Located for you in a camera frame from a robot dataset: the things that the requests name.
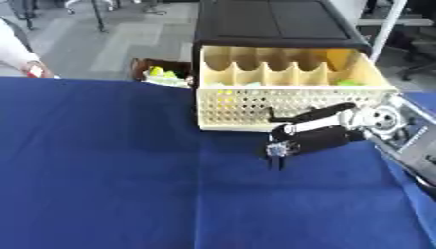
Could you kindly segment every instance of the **beige basket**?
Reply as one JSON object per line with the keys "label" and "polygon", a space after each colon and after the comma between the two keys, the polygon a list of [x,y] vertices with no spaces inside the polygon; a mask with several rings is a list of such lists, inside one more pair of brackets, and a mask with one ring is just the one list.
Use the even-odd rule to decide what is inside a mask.
{"label": "beige basket", "polygon": [[[338,86],[353,81],[359,86]],[[271,131],[267,107],[291,117],[310,108],[352,101],[377,105],[397,88],[365,54],[352,49],[205,46],[197,89],[204,130]]]}

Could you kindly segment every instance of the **robotic arm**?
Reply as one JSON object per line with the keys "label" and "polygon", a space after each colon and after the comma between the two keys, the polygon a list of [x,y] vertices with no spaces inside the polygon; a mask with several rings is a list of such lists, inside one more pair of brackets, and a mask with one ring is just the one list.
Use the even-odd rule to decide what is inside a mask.
{"label": "robotic arm", "polygon": [[283,170],[287,157],[366,139],[422,186],[436,190],[436,119],[402,95],[390,95],[373,108],[341,103],[277,117],[270,107],[269,114],[269,122],[280,123],[262,150],[269,168],[274,160]]}

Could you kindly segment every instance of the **gray carpet floor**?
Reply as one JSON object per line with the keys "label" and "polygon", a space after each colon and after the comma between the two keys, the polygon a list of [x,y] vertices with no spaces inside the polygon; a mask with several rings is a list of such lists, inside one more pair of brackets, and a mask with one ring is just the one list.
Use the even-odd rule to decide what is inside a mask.
{"label": "gray carpet floor", "polygon": [[[108,33],[97,31],[88,0],[74,6],[75,15],[41,3],[34,20],[37,30],[28,32],[35,52],[56,74],[78,79],[127,80],[134,57],[190,61],[196,4],[161,4],[158,9],[167,14],[159,16],[143,13],[141,4],[122,3],[119,10],[102,12]],[[0,16],[15,21],[7,4],[0,4]],[[398,72],[410,66],[403,56],[400,51],[384,50],[378,67],[386,78],[403,91],[436,91],[436,73],[416,75],[410,82],[399,79]],[[10,73],[0,70],[0,75]]]}

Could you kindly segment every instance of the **blue tablecloth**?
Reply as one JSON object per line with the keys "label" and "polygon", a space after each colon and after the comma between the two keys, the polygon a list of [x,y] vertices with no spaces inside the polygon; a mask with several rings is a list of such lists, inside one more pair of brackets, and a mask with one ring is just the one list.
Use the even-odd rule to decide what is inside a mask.
{"label": "blue tablecloth", "polygon": [[433,248],[435,203],[370,143],[267,171],[265,135],[200,132],[191,101],[0,79],[0,248]]}

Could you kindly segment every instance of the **white sleeve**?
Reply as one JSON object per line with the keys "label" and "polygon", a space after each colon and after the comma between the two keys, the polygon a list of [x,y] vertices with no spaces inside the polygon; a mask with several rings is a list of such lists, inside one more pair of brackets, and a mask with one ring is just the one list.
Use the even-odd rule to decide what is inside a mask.
{"label": "white sleeve", "polygon": [[0,61],[21,70],[27,62],[39,61],[39,57],[30,52],[14,36],[14,31],[0,19]]}

